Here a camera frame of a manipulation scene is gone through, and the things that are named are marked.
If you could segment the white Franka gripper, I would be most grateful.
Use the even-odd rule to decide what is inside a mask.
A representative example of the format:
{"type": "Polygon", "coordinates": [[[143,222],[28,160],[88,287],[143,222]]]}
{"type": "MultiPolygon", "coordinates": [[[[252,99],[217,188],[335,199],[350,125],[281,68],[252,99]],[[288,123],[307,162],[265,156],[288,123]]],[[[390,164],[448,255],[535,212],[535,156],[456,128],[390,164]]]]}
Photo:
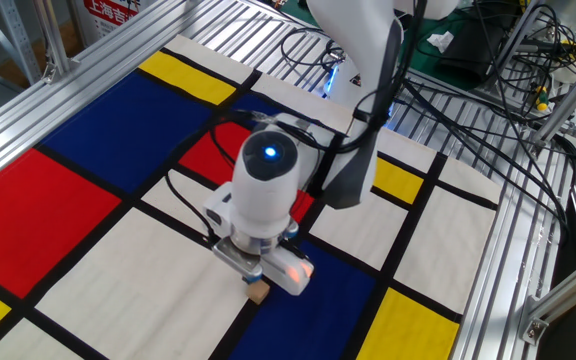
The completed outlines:
{"type": "Polygon", "coordinates": [[[307,287],[314,264],[291,243],[299,225],[290,216],[271,223],[272,233],[255,238],[235,227],[231,216],[235,206],[232,184],[221,185],[203,204],[202,213],[213,227],[217,241],[211,246],[215,256],[237,271],[247,284],[248,297],[265,297],[276,284],[292,296],[307,287]]]}

